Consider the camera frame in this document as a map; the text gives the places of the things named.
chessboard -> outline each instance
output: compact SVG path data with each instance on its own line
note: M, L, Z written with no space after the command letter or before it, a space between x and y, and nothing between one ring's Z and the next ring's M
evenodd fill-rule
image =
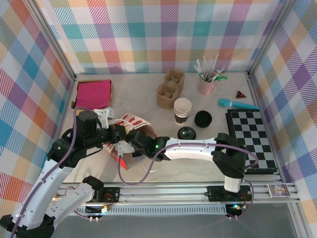
M259 110L229 109L226 119L229 135L245 145L247 150L256 154L259 159L259 163L248 168L246 174L267 175L277 172ZM254 161L254 158L248 155L246 165Z

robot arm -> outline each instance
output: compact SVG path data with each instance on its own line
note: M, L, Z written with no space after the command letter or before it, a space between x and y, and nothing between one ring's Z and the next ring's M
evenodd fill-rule
M232 147L242 150L246 148L225 133L219 133L217 138L206 140L179 140L169 137L152 139L140 131L132 130L127 134L125 141L135 149L136 156L143 154L148 158L153 158L159 150L167 147L156 157L157 161L186 158L214 162L225 175L225 190L237 193L240 189L247 154Z
M239 191L240 182L244 176L247 155L221 146L208 146L208 143L216 143L245 149L227 134L220 133L217 138L202 141L178 140L170 137L152 139L136 130L126 134L125 127L120 125L110 125L108 128L102 128L98 115L92 111L81 112L76 117L76 123L75 144L66 160L43 182L42 178L47 171L50 171L68 152L73 134L71 129L64 133L61 139L53 143L48 153L48 160L45 162L38 180L22 205L12 215L3 216L0 219L0 225L10 232L12 232L14 225L18 223L17 237L51 237L55 227L69 213L74 211L80 204L91 200L95 189L103 186L101 181L90 176L88 180L87 178L84 179L83 183L70 192L69 195L50 205L52 198L64 179L76 167L79 160L91 155L87 155L88 149L102 149L103 144L115 144L122 140L125 140L134 148L135 156L143 154L148 158L153 158L159 150L168 147L162 150L156 160L190 158L214 162L225 175L224 188L231 192ZM36 192L33 194L24 214L20 215L24 203L35 189Z

black lid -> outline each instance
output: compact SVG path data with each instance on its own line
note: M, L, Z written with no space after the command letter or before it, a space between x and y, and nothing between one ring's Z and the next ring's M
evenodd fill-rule
M212 117L209 112L200 111L195 116L195 124L199 127L205 128L210 125Z
M191 127L185 126L180 128L177 133L177 138L181 140L195 140L196 132Z

paper cup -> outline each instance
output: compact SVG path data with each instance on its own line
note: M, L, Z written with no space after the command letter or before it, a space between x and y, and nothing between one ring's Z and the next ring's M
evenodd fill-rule
M179 98L174 102L174 110L178 113L187 113L191 108L192 103L187 98Z
M186 113L179 113L179 112L177 112L177 111L175 111L174 110L174 113L175 114L177 114L177 115L179 115L179 116L186 116L186 115L189 115L189 113L190 113L191 111L189 111L189 112L186 112Z
M177 113L174 113L175 121L178 124L184 124L187 121L187 118L188 118L189 114L190 114L190 112L187 115L181 116L181 115L178 115Z

pink cloth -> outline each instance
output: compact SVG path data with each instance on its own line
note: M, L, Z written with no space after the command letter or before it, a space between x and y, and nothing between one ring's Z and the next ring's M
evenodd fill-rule
M78 84L76 106L87 109L105 108L111 95L110 79Z

